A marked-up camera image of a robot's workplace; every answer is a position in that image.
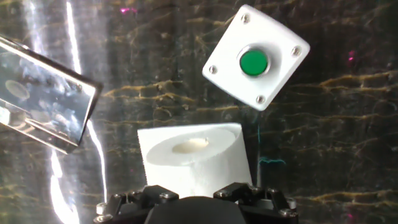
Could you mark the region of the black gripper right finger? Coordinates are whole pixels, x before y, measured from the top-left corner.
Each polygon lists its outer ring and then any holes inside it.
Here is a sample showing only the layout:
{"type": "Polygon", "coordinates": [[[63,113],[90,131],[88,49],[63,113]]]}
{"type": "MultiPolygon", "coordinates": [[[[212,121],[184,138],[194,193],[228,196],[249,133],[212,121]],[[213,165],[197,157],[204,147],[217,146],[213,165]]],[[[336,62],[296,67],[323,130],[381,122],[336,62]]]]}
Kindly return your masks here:
{"type": "Polygon", "coordinates": [[[217,190],[213,198],[236,203],[248,224],[298,224],[295,200],[276,189],[234,182],[217,190]]]}

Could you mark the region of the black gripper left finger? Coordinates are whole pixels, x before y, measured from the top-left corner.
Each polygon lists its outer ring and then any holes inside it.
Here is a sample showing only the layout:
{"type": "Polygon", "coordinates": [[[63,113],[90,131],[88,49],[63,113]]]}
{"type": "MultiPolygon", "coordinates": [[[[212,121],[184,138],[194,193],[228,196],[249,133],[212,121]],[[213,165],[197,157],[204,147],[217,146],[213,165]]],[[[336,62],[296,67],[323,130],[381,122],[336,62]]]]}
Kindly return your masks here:
{"type": "Polygon", "coordinates": [[[159,185],[148,185],[141,190],[114,194],[107,202],[96,206],[95,224],[145,224],[153,208],[173,202],[179,195],[159,185]]]}

